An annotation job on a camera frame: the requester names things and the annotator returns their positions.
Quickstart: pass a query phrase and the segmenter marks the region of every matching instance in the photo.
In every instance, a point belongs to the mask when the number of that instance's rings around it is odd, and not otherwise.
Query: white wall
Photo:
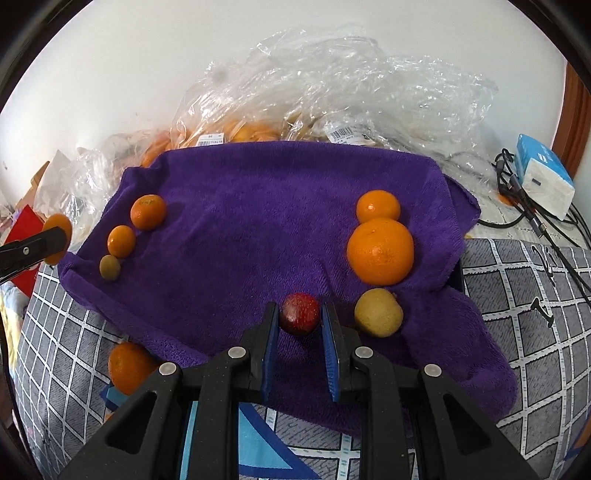
[[[583,159],[574,176],[574,189],[573,203],[585,221],[591,225],[591,141],[587,142]]]
[[[36,59],[0,115],[0,189],[16,201],[57,148],[166,124],[212,59],[287,27],[359,22],[389,53],[481,72],[500,93],[491,151],[519,133],[552,143],[564,58],[506,0],[94,0]]]

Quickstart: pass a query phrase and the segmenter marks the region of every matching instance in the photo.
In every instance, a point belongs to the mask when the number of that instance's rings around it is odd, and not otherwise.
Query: small kiwi
[[[113,255],[105,255],[100,259],[99,265],[100,276],[107,281],[115,281],[119,278],[121,273],[121,264],[117,257]]]

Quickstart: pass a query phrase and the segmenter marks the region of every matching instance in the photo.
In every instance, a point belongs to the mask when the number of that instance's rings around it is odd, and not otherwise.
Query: gray checkered blanket
[[[591,283],[591,252],[563,252]],[[558,478],[574,458],[565,460],[589,410],[591,310],[546,246],[473,239],[462,265],[466,292],[521,384],[517,403],[498,425],[540,478]],[[45,479],[56,478],[104,422],[99,393],[109,382],[108,355],[124,338],[74,302],[56,270],[41,269],[18,348],[17,395]],[[358,479],[357,439],[271,409],[257,411],[321,478]]]

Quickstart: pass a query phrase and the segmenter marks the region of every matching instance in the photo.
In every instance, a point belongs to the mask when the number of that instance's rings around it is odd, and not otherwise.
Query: wooden door frame
[[[591,128],[591,95],[574,68],[567,63],[564,102],[552,150],[574,178],[583,159]]]

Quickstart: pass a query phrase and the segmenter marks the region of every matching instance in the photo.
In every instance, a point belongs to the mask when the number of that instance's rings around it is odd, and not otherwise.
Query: red fruit
[[[312,295],[292,293],[281,306],[279,326],[291,335],[308,335],[320,322],[320,307]]]

